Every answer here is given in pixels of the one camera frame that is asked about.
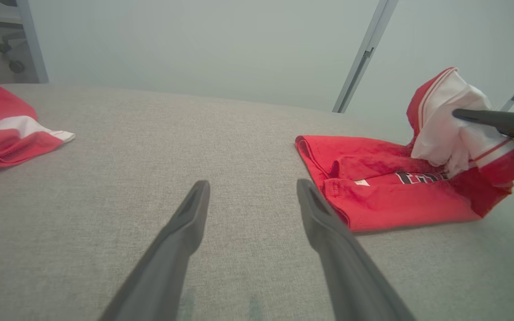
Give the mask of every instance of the fabric fold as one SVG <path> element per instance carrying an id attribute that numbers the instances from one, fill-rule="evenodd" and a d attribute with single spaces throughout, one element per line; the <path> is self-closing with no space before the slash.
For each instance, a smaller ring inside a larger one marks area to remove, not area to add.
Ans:
<path id="1" fill-rule="evenodd" d="M 0 87 L 0 167 L 9 167 L 51 152 L 75 137 L 37 122 L 35 110 Z"/>

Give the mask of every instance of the office chair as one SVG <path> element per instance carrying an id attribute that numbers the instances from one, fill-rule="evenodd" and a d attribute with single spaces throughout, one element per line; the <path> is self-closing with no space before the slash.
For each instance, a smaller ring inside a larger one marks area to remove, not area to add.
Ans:
<path id="1" fill-rule="evenodd" d="M 0 0 L 0 2 L 9 7 L 17 6 L 17 0 Z M 21 31 L 17 31 L 16 33 L 6 34 L 6 35 L 2 36 L 1 40 L 3 41 L 3 43 L 0 43 L 0 53 L 6 54 L 11 49 L 13 49 L 9 45 L 9 40 L 14 40 L 14 39 L 27 39 L 27 37 L 25 36 L 25 31 L 21 30 Z M 11 69 L 11 71 L 13 71 L 16 74 L 20 74 L 25 70 L 25 65 L 23 65 L 23 63 L 21 61 L 10 60 L 9 61 L 9 69 Z"/>

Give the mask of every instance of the gray fabric surface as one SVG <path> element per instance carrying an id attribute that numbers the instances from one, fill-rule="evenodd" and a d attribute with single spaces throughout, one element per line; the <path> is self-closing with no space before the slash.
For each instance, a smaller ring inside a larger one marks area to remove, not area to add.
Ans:
<path id="1" fill-rule="evenodd" d="M 199 179 L 210 208 L 179 319 L 334 318 L 300 220 L 295 184 L 309 176 L 293 142 L 370 136 L 359 124 L 222 99 L 5 87 L 77 138 L 0 170 L 0 320 L 96 319 Z M 359 240 L 418 319 L 514 319 L 514 195 L 482 221 Z"/>

